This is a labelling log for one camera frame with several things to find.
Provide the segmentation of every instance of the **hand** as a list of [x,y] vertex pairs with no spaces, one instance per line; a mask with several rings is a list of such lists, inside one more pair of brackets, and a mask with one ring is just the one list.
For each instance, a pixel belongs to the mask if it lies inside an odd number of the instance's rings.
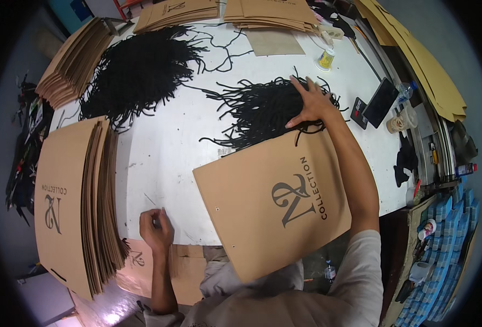
[[[159,220],[161,229],[154,228],[154,220]],[[165,208],[141,213],[140,235],[152,249],[153,256],[168,256],[168,248],[174,241],[174,229],[168,220]]]
[[330,101],[329,93],[323,95],[319,85],[315,84],[309,77],[307,77],[306,80],[309,87],[308,91],[294,76],[290,76],[290,81],[303,98],[303,110],[300,114],[290,119],[290,121],[286,123],[286,128],[292,128],[303,121],[316,121],[323,119],[323,115],[327,112],[333,112],[334,110],[338,111]]

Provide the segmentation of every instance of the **water bottle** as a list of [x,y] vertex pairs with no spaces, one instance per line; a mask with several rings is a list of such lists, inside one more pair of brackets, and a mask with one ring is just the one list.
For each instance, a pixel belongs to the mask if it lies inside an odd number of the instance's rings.
[[417,89],[417,84],[415,84],[415,81],[411,81],[410,84],[402,82],[397,87],[397,90],[399,91],[399,95],[397,96],[397,103],[401,104],[408,101],[414,94],[414,89]]
[[325,278],[328,279],[330,284],[332,284],[334,282],[334,279],[336,278],[336,268],[330,265],[330,263],[330,260],[326,261],[328,267],[325,268]]

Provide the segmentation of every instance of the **n2 logo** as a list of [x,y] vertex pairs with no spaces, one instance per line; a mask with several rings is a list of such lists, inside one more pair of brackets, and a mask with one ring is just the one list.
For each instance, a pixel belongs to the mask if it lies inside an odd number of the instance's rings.
[[134,266],[143,267],[145,265],[145,260],[141,257],[143,252],[140,251],[130,251],[130,256],[132,257],[132,264]]
[[[294,174],[294,176],[297,176],[297,178],[299,179],[299,182],[300,182],[299,187],[293,188],[292,186],[290,186],[286,183],[277,183],[272,188],[272,199],[273,199],[274,203],[276,205],[280,206],[280,207],[283,207],[283,208],[288,207],[288,210],[286,211],[286,213],[284,214],[284,217],[282,219],[283,227],[285,227],[285,228],[286,228],[286,224],[289,223],[290,221],[292,221],[294,219],[297,219],[297,218],[301,217],[302,215],[307,214],[309,212],[315,213],[315,207],[314,207],[314,204],[312,203],[312,206],[310,207],[310,209],[292,217],[292,215],[294,214],[296,206],[299,204],[299,201],[301,201],[301,199],[303,199],[303,198],[309,198],[310,197],[310,194],[308,194],[306,192],[306,181],[305,181],[305,178],[303,177],[303,175]],[[282,190],[282,189],[288,190],[288,192],[282,193],[280,195],[276,195],[276,193],[278,193],[278,191]],[[283,198],[283,197],[285,197],[289,194],[295,194],[294,200],[292,201],[290,206],[288,205],[289,202],[288,202],[287,199],[283,199],[281,203],[278,203],[279,199],[281,199],[281,198]]]
[[[48,201],[48,209],[45,211],[45,224],[48,228],[52,229],[56,226],[56,231],[58,234],[60,232],[60,198],[53,198],[50,195],[45,196],[45,200]],[[57,200],[57,216],[56,212],[54,211],[54,202]]]
[[181,3],[175,4],[175,5],[169,5],[167,12],[169,13],[171,10],[183,9],[183,8],[185,8],[185,3],[181,2]]

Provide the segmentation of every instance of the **bundle of black cords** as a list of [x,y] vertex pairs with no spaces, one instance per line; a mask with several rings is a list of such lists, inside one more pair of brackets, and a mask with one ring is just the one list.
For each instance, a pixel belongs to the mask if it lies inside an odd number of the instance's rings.
[[[295,70],[294,77],[308,90],[307,81],[299,77],[297,70]],[[324,82],[323,85],[320,85],[323,94],[330,94],[330,101],[339,109],[340,97],[335,98],[333,93],[330,92],[329,84],[319,76],[317,78]],[[249,80],[241,80],[238,82],[241,85],[240,87],[217,84],[224,87],[222,94],[184,84],[186,87],[203,91],[207,98],[223,101],[217,111],[224,105],[230,107],[219,119],[226,114],[231,114],[232,117],[237,119],[231,127],[221,132],[225,136],[224,139],[201,138],[199,141],[209,140],[219,146],[232,147],[238,151],[262,141],[276,138],[292,130],[299,130],[295,142],[297,146],[301,133],[314,134],[325,129],[322,120],[304,121],[291,129],[285,127],[290,119],[301,112],[303,99],[292,82],[283,77],[277,77],[275,80],[264,84],[254,84]]]
[[200,60],[206,48],[176,40],[186,26],[167,27],[127,38],[101,56],[94,79],[80,98],[80,120],[107,116],[114,129],[146,110],[155,111],[159,102],[174,97],[183,81],[192,79],[190,60]]

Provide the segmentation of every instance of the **work table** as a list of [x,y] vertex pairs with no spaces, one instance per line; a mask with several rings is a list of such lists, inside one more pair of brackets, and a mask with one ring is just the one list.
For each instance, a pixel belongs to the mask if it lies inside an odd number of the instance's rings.
[[[213,19],[199,23],[219,22],[219,19]],[[212,34],[215,44],[226,44],[237,35],[231,24],[217,27],[198,24],[195,26],[197,30]],[[114,37],[111,45],[133,35],[132,30],[133,28],[129,28],[123,35]],[[334,40],[336,56],[332,70],[324,73],[314,65],[314,60],[323,51],[316,43],[323,44],[322,40],[315,35],[310,37],[305,33],[293,34],[306,53],[305,56],[256,57],[249,53],[232,58],[233,68],[226,73],[197,74],[198,64],[189,62],[189,67],[194,69],[194,78],[186,84],[220,92],[223,88],[216,82],[229,86],[236,86],[242,79],[253,83],[266,83],[278,76],[288,78],[295,73],[295,66],[299,76],[310,76],[321,83],[316,76],[326,80],[331,91],[337,97],[340,96],[341,109],[351,108],[356,97],[365,102],[371,99],[380,81],[348,38]],[[190,39],[195,35],[190,32],[188,36],[181,38]],[[373,45],[357,31],[356,42],[379,76],[390,77],[392,68],[384,65]],[[226,57],[223,49],[211,47],[207,40],[200,46],[207,46],[210,50],[202,53],[208,68],[218,66]],[[251,46],[248,39],[241,35],[229,49],[232,55],[237,55],[251,50]],[[165,105],[158,105],[154,116],[140,115],[135,118],[129,130],[119,135],[115,200],[121,237],[141,239],[140,213],[151,208],[165,207],[175,229],[175,244],[221,245],[192,174],[194,168],[232,152],[231,148],[206,140],[198,141],[202,137],[220,138],[221,131],[234,121],[230,115],[218,120],[227,110],[222,108],[216,112],[220,104],[219,101],[206,98],[200,90],[180,86],[175,91],[174,99]],[[349,120],[350,111],[349,109],[341,113],[346,120]],[[55,130],[59,123],[62,126],[75,123],[78,114],[78,101],[58,108],[54,113],[51,131]],[[393,166],[396,164],[400,147],[399,135],[390,134],[385,124],[394,114],[394,110],[391,110],[378,129],[370,125],[363,130],[354,121],[347,122],[374,175],[379,191],[381,216],[404,207],[407,188],[413,185],[412,179],[399,188],[395,182]]]

